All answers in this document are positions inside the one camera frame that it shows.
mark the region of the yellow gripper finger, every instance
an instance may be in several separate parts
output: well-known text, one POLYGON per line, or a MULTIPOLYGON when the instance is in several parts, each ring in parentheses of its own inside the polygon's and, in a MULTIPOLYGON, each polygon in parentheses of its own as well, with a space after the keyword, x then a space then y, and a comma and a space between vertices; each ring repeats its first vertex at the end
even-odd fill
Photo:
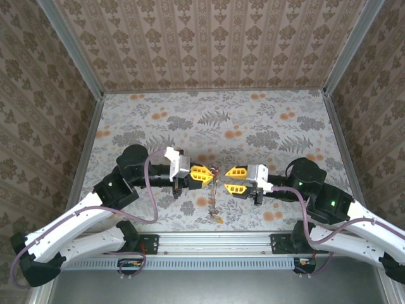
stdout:
POLYGON ((231 177, 233 179, 246 179, 247 177, 247 169, 244 167, 234 167, 230 169, 225 176, 231 177))
POLYGON ((230 194, 242 194, 246 191, 246 186, 225 184, 225 188, 230 194))
POLYGON ((197 165, 191 167, 190 176, 195 181, 202 182, 202 187, 207 186, 214 178, 209 168, 197 165))

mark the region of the patterned tablecloth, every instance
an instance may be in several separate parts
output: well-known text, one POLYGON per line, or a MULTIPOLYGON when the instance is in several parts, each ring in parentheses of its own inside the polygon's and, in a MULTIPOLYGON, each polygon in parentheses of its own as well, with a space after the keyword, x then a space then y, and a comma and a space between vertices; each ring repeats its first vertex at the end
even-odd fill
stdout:
MULTIPOLYGON (((115 94, 106 95, 104 102, 82 198, 111 172, 116 157, 135 143, 149 152, 182 148, 195 162, 218 166, 222 175, 216 192, 218 217, 209 214, 210 188, 185 190, 178 200, 171 189, 154 188, 159 220, 136 224, 140 231, 292 229, 302 217, 298 203, 265 198, 262 206, 254 206, 251 200, 227 193, 223 184, 232 180, 223 175, 235 165, 263 163, 270 173, 284 174, 292 160, 306 156, 328 172, 328 183, 351 192, 319 90, 115 94)), ((139 190, 139 195, 124 210, 151 219, 146 190, 139 190)), ((119 219, 112 216, 93 230, 119 219)))

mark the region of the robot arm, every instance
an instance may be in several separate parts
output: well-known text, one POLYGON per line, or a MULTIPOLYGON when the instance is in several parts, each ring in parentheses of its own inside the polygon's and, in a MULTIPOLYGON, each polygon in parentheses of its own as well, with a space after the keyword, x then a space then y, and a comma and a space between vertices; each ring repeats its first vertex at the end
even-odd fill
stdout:
MULTIPOLYGON (((316 250, 342 253, 383 267, 390 278, 405 284, 405 231, 367 210, 350 194, 326 184, 327 173, 311 160, 294 160, 287 167, 285 177, 268 175, 266 169, 264 165, 234 167, 226 176, 247 180, 252 186, 225 184, 225 187, 237 198, 253 198, 255 205, 262 204, 263 196, 297 201, 294 193, 284 190, 285 186, 294 188, 308 202, 304 212, 313 220, 332 225, 339 230, 339 227, 344 225, 342 228, 363 239, 337 233, 331 239, 316 244, 306 240, 304 229, 296 229, 298 225, 303 225, 302 221, 294 228, 294 231, 299 231, 302 236, 292 236, 292 239, 305 239, 316 250)), ((328 233, 327 229, 316 226, 312 228, 309 236, 312 240, 319 240, 330 233, 332 232, 328 233)))
MULTIPOLYGON (((175 199, 181 195, 183 188, 199 189, 213 179, 210 170, 190 163, 190 158, 184 156, 182 151, 167 148, 165 156, 170 160, 170 165, 149 164, 149 183, 151 187, 171 187, 175 199)), ((11 237, 16 254, 25 251, 20 257, 20 267, 31 286, 49 282, 61 269, 79 259, 108 251, 134 251, 139 235, 129 221, 121 221, 116 227, 99 234, 76 237, 96 222, 111 216, 110 211, 100 208, 121 210, 139 198, 135 187, 146 186, 144 164, 147 157, 145 147, 127 147, 116 159, 117 166, 112 173, 96 184, 94 190, 77 205, 38 231, 17 233, 11 237), (83 208, 92 207, 100 208, 79 213, 83 208)))

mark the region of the cable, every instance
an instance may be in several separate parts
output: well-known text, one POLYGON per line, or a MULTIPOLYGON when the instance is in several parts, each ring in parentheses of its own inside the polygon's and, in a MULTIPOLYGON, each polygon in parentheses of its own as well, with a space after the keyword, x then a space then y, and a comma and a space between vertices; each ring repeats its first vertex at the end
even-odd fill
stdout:
POLYGON ((317 274, 320 274, 321 272, 325 271, 325 269, 328 267, 330 261, 332 261, 332 257, 333 257, 333 252, 331 252, 329 254, 328 260, 325 262, 325 264, 323 264, 321 268, 319 268, 317 271, 314 271, 312 274, 307 273, 304 269, 297 267, 297 266, 296 266, 296 269, 303 272, 301 274, 303 276, 307 276, 307 277, 316 276, 317 274))
POLYGON ((104 206, 88 206, 88 207, 79 209, 79 210, 73 212, 72 214, 69 214, 67 217, 61 219, 59 222, 55 223, 51 228, 49 228, 47 231, 42 233, 39 237, 35 238, 31 243, 26 245, 26 247, 24 247, 24 249, 22 249, 16 255, 16 257, 13 260, 13 263, 11 264, 10 272, 9 272, 10 277, 11 277, 11 282, 14 284, 14 286, 16 286, 17 288, 21 288, 21 289, 30 289, 30 286, 20 285, 15 279, 15 267, 17 266, 17 263, 18 263, 18 261, 20 261, 20 258, 23 256, 23 254, 26 253, 29 249, 31 249, 31 247, 33 247, 35 244, 38 244, 41 239, 45 238, 49 233, 51 233, 53 230, 58 228, 60 225, 67 222, 72 217, 78 216, 82 212, 85 212, 87 210, 98 209, 98 210, 109 211, 109 212, 112 212, 115 214, 120 214, 120 215, 123 215, 124 217, 129 218, 130 220, 135 220, 135 221, 143 223, 143 224, 156 223, 158 220, 158 207, 156 206, 156 202, 154 200, 152 189, 151 189, 151 183, 149 181, 149 163, 151 162, 151 158, 154 158, 155 156, 159 156, 159 155, 164 155, 165 152, 166 152, 166 149, 161 149, 159 151, 152 153, 151 155, 149 155, 146 158, 145 165, 144 165, 145 185, 146 185, 146 189, 147 189, 149 198, 151 199, 151 204, 152 204, 153 214, 154 214, 153 220, 144 220, 143 218, 136 217, 135 215, 129 214, 127 212, 124 212, 121 210, 115 210, 115 209, 104 207, 104 206))
POLYGON ((314 244, 314 245, 322 244, 322 243, 328 241, 329 239, 332 239, 336 234, 338 234, 340 231, 344 230, 347 226, 350 226, 350 225, 353 225, 353 224, 359 223, 359 222, 369 222, 369 223, 379 225, 380 227, 383 227, 385 230, 388 230, 389 232, 395 234, 397 237, 405 240, 405 235, 402 235, 401 233, 397 232, 396 230, 389 227, 388 225, 381 223, 373 218, 355 218, 354 220, 349 220, 346 223, 344 223, 343 225, 339 226, 336 230, 334 230, 331 234, 325 236, 323 239, 318 239, 318 240, 314 241, 309 236, 308 214, 306 213, 306 206, 305 206, 304 198, 302 197, 301 193, 297 189, 294 189, 292 187, 285 187, 285 186, 283 186, 283 187, 274 186, 271 190, 272 191, 288 191, 288 192, 294 193, 297 196, 297 198, 301 204, 301 208, 302 208, 302 217, 303 217, 303 221, 304 221, 304 234, 305 234, 305 238, 308 240, 309 244, 314 244))
POLYGON ((114 251, 110 251, 110 252, 106 252, 106 254, 108 254, 108 255, 140 255, 142 257, 142 264, 140 265, 138 270, 136 270, 133 274, 130 274, 130 275, 126 275, 126 274, 122 273, 123 265, 125 265, 126 263, 129 263, 129 261, 123 261, 120 264, 120 268, 118 269, 118 272, 120 273, 121 278, 122 277, 131 278, 131 277, 137 276, 143 270, 143 268, 145 267, 145 264, 146 264, 146 256, 141 252, 136 252, 136 251, 114 252, 114 251))

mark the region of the gray floor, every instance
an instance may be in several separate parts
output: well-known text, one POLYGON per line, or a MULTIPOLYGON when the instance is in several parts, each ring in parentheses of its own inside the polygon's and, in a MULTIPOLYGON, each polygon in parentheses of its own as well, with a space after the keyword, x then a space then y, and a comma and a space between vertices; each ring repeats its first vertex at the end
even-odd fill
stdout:
POLYGON ((386 303, 375 269, 335 258, 311 279, 289 270, 145 271, 120 279, 112 271, 69 271, 55 282, 53 304, 386 303))

